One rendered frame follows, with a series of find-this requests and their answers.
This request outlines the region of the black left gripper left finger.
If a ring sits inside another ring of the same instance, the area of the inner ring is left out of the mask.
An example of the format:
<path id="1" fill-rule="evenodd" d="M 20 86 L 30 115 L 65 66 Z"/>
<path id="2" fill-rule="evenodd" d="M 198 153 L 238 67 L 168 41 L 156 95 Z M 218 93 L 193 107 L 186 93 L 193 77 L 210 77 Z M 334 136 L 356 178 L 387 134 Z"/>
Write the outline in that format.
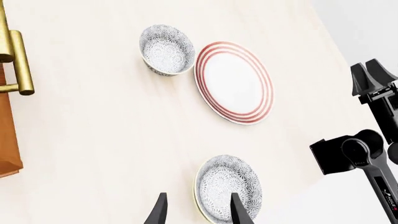
<path id="1" fill-rule="evenodd" d="M 159 194 L 159 197 L 144 224 L 165 224 L 167 218 L 167 210 L 167 193 L 162 192 Z"/>

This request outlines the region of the white plate with red rings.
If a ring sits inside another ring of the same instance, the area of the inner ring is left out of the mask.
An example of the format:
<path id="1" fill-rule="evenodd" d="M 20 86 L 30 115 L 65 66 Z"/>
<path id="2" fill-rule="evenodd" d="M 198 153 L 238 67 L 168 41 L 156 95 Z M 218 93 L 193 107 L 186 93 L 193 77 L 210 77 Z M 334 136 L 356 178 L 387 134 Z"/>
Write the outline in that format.
<path id="1" fill-rule="evenodd" d="M 273 107 L 274 86 L 265 66 L 234 42 L 216 41 L 202 48 L 194 79 L 209 108 L 232 123 L 258 124 Z"/>

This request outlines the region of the grey floral patterned bowl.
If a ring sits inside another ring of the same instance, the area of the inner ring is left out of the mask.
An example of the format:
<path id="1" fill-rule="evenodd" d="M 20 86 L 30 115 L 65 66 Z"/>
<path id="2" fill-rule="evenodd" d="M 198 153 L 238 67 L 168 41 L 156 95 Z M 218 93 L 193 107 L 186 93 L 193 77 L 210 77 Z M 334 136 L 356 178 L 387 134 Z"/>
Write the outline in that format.
<path id="1" fill-rule="evenodd" d="M 207 160 L 193 181 L 195 203 L 208 222 L 232 224 L 231 194 L 237 193 L 254 220 L 262 207 L 262 186 L 252 167 L 236 156 L 219 155 Z"/>
<path id="2" fill-rule="evenodd" d="M 179 29 L 165 24 L 147 27 L 139 37 L 139 50 L 147 67 L 161 76 L 176 76 L 190 70 L 195 48 Z"/>

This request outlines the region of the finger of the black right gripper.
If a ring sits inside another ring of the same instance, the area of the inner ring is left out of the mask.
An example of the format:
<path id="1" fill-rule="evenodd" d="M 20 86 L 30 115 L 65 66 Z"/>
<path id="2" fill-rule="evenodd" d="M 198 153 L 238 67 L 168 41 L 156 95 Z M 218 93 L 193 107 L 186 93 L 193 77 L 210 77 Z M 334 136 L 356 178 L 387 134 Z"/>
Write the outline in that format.
<path id="1" fill-rule="evenodd" d="M 367 90 L 378 90 L 398 80 L 398 76 L 386 70 L 375 58 L 367 61 L 365 64 L 369 73 Z"/>
<path id="2" fill-rule="evenodd" d="M 353 81 L 352 96 L 365 95 L 369 93 L 369 73 L 362 63 L 350 67 Z"/>

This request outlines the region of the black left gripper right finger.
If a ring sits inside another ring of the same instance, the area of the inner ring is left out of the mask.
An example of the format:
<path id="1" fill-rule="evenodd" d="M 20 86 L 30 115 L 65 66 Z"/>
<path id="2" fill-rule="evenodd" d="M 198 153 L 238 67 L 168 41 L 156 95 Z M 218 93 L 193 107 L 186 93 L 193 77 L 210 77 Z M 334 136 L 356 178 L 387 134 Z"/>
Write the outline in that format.
<path id="1" fill-rule="evenodd" d="M 233 224 L 254 224 L 237 193 L 231 194 L 230 208 Z"/>

